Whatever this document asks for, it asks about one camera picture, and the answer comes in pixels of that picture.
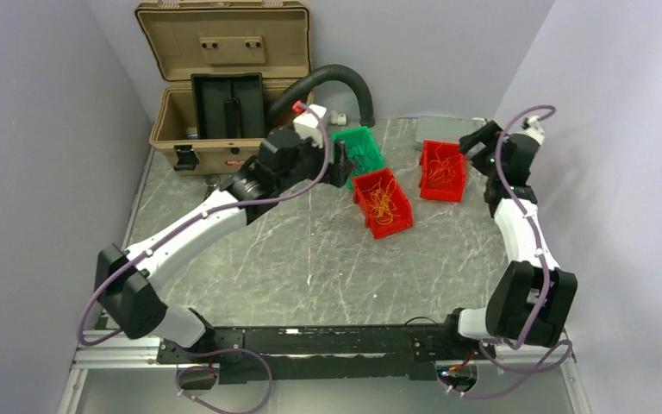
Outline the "green plastic bin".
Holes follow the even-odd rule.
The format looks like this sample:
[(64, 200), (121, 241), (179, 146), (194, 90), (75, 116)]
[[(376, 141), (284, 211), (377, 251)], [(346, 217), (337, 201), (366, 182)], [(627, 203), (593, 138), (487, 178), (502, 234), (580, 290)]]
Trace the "green plastic bin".
[(371, 130), (366, 127), (342, 130), (332, 133), (335, 141), (344, 141), (347, 146), (347, 155), (356, 163), (356, 168), (347, 181), (347, 188), (352, 190), (352, 178), (372, 173), (385, 167), (384, 157)]

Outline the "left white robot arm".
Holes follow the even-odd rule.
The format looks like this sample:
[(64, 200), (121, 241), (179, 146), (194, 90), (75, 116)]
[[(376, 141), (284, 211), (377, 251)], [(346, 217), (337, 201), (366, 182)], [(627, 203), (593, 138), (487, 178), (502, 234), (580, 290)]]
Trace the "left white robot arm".
[(215, 328), (196, 310), (169, 305), (160, 287), (209, 246), (290, 199), (294, 185), (310, 180), (342, 187), (354, 168), (344, 141), (316, 146), (294, 129), (274, 129), (259, 152), (190, 213), (125, 250), (103, 249), (97, 302), (128, 338), (158, 336), (178, 345), (188, 360), (206, 360), (216, 348)]

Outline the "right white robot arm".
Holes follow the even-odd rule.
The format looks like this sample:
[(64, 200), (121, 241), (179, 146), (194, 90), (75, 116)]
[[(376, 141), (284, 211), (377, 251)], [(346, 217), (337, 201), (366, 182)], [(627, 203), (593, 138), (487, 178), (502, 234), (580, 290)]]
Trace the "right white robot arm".
[(528, 185), (530, 167), (544, 141), (534, 117), (504, 134), (497, 122), (459, 139), (459, 151), (486, 178), (484, 201), (503, 237), (509, 260), (483, 308), (458, 308), (454, 326), (440, 335), (445, 354), (460, 358), (474, 340), (551, 348), (559, 340), (578, 288), (548, 249), (538, 222), (538, 200)]

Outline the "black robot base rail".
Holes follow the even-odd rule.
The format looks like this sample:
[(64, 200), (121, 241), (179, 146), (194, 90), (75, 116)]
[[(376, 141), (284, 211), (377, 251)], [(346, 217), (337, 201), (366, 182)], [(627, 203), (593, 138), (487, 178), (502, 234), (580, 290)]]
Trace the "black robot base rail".
[(434, 370), (472, 367), (478, 342), (443, 323), (296, 327), (218, 327), (217, 356), (185, 352), (163, 340), (160, 365), (210, 363), (222, 385), (254, 380), (336, 380), (403, 377), (434, 380)]

